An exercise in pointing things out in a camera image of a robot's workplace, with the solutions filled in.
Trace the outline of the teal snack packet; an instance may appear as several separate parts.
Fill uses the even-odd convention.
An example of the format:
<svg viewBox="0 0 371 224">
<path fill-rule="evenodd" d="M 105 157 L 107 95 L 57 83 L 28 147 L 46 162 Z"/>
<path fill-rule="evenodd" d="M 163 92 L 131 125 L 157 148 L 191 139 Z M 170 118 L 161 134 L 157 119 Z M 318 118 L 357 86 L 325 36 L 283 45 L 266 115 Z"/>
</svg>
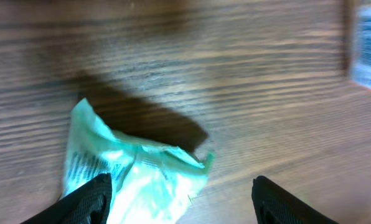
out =
<svg viewBox="0 0 371 224">
<path fill-rule="evenodd" d="M 110 129 L 87 99 L 71 112 L 62 196 L 110 174 L 108 223 L 175 223 L 208 181 L 214 155 L 199 160 L 178 146 Z"/>
</svg>

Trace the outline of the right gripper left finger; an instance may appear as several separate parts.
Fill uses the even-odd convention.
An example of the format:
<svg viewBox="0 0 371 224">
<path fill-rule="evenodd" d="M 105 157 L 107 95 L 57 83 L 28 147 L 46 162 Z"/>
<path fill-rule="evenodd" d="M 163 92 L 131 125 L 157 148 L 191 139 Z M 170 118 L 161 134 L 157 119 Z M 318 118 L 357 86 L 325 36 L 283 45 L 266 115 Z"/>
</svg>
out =
<svg viewBox="0 0 371 224">
<path fill-rule="evenodd" d="M 111 175 L 99 174 L 21 224 L 106 224 L 111 199 Z"/>
</svg>

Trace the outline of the small orange white box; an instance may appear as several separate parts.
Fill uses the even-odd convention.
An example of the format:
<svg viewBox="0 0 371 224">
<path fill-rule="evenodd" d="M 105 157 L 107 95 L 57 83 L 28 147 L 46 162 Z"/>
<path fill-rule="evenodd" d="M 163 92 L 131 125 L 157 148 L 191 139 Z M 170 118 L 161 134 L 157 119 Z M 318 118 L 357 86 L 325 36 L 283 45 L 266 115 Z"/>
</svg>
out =
<svg viewBox="0 0 371 224">
<path fill-rule="evenodd" d="M 350 75 L 355 83 L 371 90 L 371 6 L 357 11 Z"/>
</svg>

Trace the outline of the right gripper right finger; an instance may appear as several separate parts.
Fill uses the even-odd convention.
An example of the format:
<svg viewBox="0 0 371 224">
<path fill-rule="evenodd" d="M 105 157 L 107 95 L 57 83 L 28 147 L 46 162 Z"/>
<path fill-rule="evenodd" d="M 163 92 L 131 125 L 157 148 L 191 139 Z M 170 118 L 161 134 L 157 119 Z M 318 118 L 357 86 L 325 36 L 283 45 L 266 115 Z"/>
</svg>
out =
<svg viewBox="0 0 371 224">
<path fill-rule="evenodd" d="M 251 199 L 258 224 L 337 224 L 263 175 L 253 180 Z"/>
</svg>

